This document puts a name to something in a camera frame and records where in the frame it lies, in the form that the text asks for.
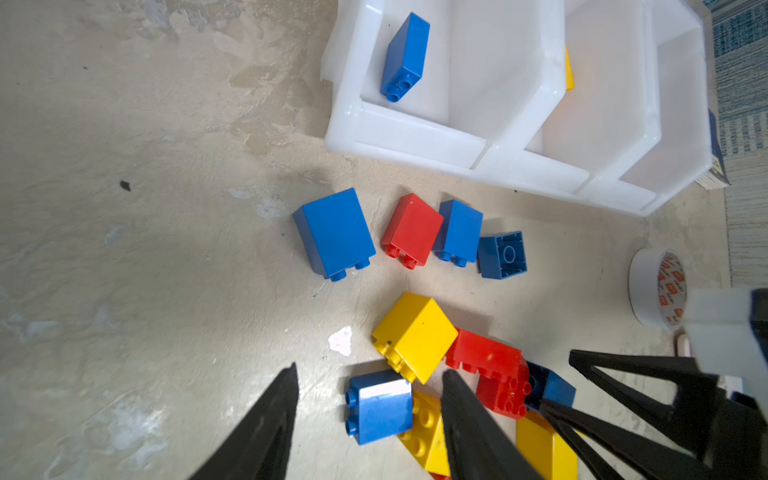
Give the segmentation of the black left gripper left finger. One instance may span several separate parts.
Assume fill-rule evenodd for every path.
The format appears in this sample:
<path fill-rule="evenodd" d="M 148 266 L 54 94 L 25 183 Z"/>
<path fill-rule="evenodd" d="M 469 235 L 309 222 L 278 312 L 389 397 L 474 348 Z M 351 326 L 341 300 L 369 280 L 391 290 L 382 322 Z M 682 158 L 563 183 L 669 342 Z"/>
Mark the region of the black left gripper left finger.
<path fill-rule="evenodd" d="M 297 366 L 280 371 L 193 479 L 286 477 L 299 400 Z"/>

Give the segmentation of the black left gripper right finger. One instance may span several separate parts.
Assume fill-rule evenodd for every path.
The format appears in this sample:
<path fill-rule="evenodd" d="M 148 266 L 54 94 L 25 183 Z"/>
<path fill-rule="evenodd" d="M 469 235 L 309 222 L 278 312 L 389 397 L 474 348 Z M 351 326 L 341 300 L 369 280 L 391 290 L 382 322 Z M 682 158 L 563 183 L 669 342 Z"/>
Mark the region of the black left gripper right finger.
<path fill-rule="evenodd" d="M 539 479 L 458 372 L 442 374 L 443 416 L 450 476 L 462 479 Z"/>

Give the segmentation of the long red brick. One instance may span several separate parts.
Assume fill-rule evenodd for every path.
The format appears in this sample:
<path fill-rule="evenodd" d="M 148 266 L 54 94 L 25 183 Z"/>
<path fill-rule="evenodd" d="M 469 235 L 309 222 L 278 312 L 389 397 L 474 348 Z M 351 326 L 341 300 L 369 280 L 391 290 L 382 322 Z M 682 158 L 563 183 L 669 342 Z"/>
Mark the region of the long red brick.
<path fill-rule="evenodd" d="M 458 329 L 445 363 L 450 368 L 513 386 L 528 382 L 527 363 L 521 350 L 464 329 Z"/>

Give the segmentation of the yellow brick pile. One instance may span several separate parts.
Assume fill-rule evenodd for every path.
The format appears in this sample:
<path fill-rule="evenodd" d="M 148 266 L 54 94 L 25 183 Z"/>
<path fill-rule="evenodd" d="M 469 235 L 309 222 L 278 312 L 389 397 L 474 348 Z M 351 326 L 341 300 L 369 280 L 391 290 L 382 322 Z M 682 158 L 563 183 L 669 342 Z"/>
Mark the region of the yellow brick pile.
<path fill-rule="evenodd" d="M 426 384 L 458 337 L 437 302 L 404 293 L 373 330 L 375 349 L 408 382 Z"/>

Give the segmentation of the blue tall brick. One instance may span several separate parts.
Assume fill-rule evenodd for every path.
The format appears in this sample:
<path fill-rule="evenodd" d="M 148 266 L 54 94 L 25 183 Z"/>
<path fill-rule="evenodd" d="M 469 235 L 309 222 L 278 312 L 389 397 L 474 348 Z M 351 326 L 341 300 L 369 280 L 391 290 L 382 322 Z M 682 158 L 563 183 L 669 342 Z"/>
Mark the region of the blue tall brick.
<path fill-rule="evenodd" d="M 364 269 L 376 249 L 356 190 L 334 193 L 293 213 L 312 270 L 337 282 L 346 270 Z"/>

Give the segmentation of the small blue brick bottom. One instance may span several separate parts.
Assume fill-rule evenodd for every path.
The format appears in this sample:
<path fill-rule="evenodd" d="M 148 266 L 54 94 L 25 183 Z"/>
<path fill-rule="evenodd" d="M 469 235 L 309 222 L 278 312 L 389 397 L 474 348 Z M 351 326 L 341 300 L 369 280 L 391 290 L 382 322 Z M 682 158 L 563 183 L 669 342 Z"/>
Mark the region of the small blue brick bottom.
<path fill-rule="evenodd" d="M 400 101 L 422 78 L 430 24 L 411 12 L 387 49 L 380 93 L 390 103 Z"/>

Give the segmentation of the red brick centre small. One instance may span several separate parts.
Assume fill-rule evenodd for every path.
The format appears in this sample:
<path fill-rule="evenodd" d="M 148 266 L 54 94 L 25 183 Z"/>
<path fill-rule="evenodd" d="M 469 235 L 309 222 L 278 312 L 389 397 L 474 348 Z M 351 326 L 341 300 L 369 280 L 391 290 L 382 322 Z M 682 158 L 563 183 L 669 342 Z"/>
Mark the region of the red brick centre small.
<path fill-rule="evenodd" d="M 507 382 L 481 376 L 476 389 L 478 399 L 487 409 L 515 420 L 526 415 L 525 400 L 531 392 L 530 369 L 526 362 Z"/>

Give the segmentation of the tape roll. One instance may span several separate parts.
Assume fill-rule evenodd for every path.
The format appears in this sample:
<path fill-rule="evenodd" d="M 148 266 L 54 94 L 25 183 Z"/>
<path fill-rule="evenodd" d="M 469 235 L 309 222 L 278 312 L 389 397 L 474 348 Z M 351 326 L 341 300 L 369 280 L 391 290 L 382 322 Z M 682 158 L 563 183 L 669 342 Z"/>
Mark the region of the tape roll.
<path fill-rule="evenodd" d="M 675 332 L 687 301 L 682 259 L 670 249 L 641 249 L 632 258 L 628 277 L 630 304 L 643 325 Z"/>

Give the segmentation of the dark blue upturned brick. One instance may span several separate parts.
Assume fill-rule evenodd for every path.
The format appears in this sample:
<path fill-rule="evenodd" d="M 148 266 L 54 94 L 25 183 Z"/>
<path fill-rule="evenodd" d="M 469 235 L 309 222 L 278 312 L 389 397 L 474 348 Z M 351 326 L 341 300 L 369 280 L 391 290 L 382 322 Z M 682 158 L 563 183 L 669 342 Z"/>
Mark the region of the dark blue upturned brick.
<path fill-rule="evenodd" d="M 479 239 L 477 260 L 483 278 L 503 280 L 528 271 L 521 231 Z"/>

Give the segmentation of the blue brick top row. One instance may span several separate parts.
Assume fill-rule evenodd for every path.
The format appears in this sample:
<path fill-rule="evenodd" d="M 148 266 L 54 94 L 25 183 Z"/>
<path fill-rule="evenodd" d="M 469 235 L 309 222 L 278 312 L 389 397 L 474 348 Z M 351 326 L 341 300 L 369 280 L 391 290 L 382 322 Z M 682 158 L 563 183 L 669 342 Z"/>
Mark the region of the blue brick top row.
<path fill-rule="evenodd" d="M 433 245 L 433 253 L 438 259 L 452 262 L 460 268 L 474 263 L 483 214 L 459 200 L 443 201 L 439 213 L 444 221 Z"/>

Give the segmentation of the red brick top row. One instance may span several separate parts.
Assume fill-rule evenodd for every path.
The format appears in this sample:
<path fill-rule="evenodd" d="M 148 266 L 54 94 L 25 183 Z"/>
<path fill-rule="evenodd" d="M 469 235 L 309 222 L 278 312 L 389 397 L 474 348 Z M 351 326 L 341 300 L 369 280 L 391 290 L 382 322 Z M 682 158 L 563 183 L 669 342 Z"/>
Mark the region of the red brick top row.
<path fill-rule="evenodd" d="M 409 270 L 424 266 L 444 222 L 444 217 L 416 194 L 398 202 L 381 240 L 385 254 L 401 259 Z"/>

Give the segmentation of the white right bin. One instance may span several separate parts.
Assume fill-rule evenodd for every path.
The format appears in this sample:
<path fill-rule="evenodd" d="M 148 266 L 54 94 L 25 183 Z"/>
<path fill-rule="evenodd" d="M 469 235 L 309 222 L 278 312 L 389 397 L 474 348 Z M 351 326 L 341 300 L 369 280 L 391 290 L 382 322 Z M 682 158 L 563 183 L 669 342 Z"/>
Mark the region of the white right bin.
<path fill-rule="evenodd" d="M 712 165 L 705 28 L 686 1 L 652 1 L 659 88 L 658 142 L 633 165 L 585 191 L 601 208 L 648 216 Z"/>

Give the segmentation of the white bin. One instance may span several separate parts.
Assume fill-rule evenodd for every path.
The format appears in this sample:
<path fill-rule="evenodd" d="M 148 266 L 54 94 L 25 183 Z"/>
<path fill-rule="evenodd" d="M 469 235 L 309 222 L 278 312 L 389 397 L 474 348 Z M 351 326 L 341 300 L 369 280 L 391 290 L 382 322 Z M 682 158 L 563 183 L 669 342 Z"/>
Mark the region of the white bin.
<path fill-rule="evenodd" d="M 381 91 L 410 15 L 430 27 L 421 78 Z M 321 60 L 328 150 L 475 174 L 515 159 L 565 94 L 561 1 L 341 1 Z"/>
<path fill-rule="evenodd" d="M 543 5 L 556 33 L 536 54 L 555 79 L 533 119 L 489 147 L 476 171 L 491 184 L 587 204 L 585 191 L 658 142 L 659 88 L 648 1 Z M 575 88 L 567 92 L 565 47 Z"/>
<path fill-rule="evenodd" d="M 633 165 L 585 191 L 601 208 L 648 216 L 712 165 L 705 28 L 686 1 L 652 1 L 659 88 L 658 142 Z"/>

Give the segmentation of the white middle bin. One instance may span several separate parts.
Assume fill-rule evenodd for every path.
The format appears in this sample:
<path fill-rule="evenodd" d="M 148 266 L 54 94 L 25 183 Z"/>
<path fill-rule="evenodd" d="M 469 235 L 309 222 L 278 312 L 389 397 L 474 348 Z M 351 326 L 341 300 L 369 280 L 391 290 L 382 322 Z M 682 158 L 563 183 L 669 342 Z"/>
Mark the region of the white middle bin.
<path fill-rule="evenodd" d="M 556 33 L 536 54 L 555 79 L 533 119 L 489 147 L 476 171 L 491 184 L 587 204 L 585 191 L 658 142 L 659 88 L 648 1 L 543 5 Z M 567 92 L 565 47 L 575 88 Z"/>

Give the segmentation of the white left bin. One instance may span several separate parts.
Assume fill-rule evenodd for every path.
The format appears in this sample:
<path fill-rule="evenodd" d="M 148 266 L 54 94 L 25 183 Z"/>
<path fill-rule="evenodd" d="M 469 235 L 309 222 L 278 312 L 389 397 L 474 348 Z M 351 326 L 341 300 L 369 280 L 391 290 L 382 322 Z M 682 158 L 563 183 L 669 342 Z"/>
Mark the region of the white left bin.
<path fill-rule="evenodd" d="M 410 15 L 430 27 L 421 78 L 381 91 Z M 321 60 L 328 150 L 475 174 L 515 159 L 565 94 L 561 1 L 341 1 Z"/>

